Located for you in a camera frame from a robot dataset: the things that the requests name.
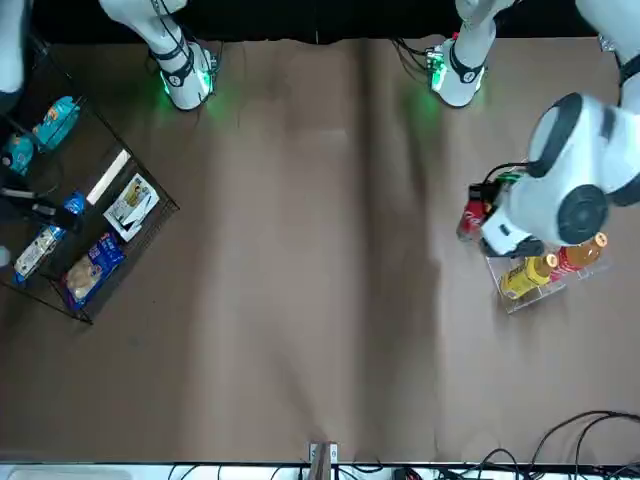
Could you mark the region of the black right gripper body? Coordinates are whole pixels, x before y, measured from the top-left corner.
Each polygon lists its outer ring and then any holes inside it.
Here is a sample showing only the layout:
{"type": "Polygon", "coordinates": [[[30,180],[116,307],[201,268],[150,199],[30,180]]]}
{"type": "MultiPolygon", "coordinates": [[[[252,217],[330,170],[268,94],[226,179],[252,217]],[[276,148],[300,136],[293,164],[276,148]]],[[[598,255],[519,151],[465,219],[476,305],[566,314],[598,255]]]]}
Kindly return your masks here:
{"type": "Polygon", "coordinates": [[[1,220],[30,220],[49,224],[51,208],[35,192],[1,188],[1,220]]]}

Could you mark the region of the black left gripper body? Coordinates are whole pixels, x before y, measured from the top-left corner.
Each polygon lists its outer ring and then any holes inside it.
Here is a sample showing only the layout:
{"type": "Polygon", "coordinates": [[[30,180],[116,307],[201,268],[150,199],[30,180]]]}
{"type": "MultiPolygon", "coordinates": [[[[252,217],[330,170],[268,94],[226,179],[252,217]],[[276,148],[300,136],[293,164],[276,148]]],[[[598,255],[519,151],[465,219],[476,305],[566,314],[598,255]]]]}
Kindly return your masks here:
{"type": "Polygon", "coordinates": [[[471,184],[468,187],[468,210],[474,215],[490,214],[499,193],[499,182],[471,184]]]}

